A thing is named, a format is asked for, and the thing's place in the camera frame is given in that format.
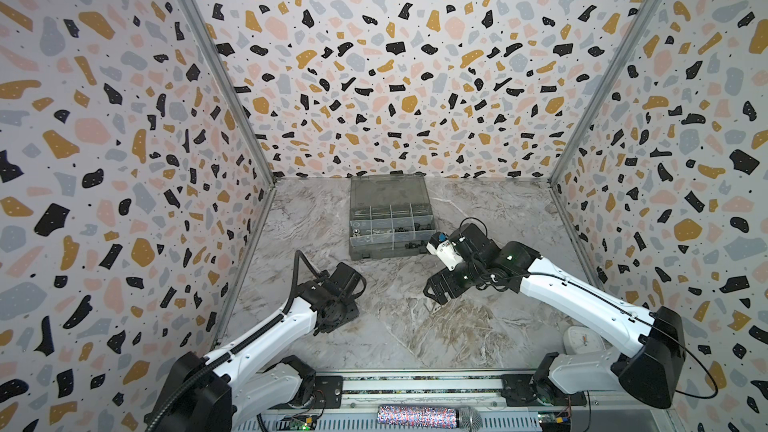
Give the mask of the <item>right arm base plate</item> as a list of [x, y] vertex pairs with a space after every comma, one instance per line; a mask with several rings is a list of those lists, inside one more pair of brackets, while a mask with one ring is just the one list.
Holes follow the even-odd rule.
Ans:
[[533, 374], [504, 374], [501, 376], [501, 396], [508, 407], [523, 406], [586, 406], [584, 393], [566, 394], [548, 379], [536, 379]]

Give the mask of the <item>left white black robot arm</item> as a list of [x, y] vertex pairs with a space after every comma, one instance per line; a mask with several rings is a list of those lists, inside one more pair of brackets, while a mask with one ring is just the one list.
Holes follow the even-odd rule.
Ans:
[[147, 430], [231, 431], [277, 406], [304, 412], [327, 404], [316, 370], [295, 355], [279, 355], [304, 336], [355, 320], [367, 281], [340, 262], [333, 272], [312, 269], [312, 279], [300, 283], [307, 262], [296, 253], [288, 298], [269, 317], [203, 356], [188, 352], [174, 362], [144, 419]]

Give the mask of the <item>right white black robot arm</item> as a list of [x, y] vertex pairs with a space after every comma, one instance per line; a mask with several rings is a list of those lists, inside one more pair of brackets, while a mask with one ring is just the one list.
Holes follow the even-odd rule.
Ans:
[[682, 319], [665, 306], [651, 312], [584, 282], [516, 241], [498, 246], [475, 224], [436, 232], [427, 251], [443, 269], [423, 289], [444, 304], [471, 288], [511, 291], [567, 314], [609, 343], [603, 351], [548, 353], [516, 399], [554, 404], [574, 394], [623, 391], [658, 409], [671, 407], [686, 359]]

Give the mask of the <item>clear plastic compartment organizer box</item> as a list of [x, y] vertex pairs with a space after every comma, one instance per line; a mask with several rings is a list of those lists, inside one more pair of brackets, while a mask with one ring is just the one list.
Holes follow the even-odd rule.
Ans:
[[355, 261], [425, 254], [436, 220], [424, 177], [352, 178], [348, 232]]

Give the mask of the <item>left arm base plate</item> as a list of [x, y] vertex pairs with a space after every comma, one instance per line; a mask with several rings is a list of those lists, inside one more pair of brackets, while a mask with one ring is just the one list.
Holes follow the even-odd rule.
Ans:
[[344, 378], [341, 375], [320, 375], [309, 381], [304, 380], [292, 399], [271, 407], [269, 412], [339, 409], [343, 388]]

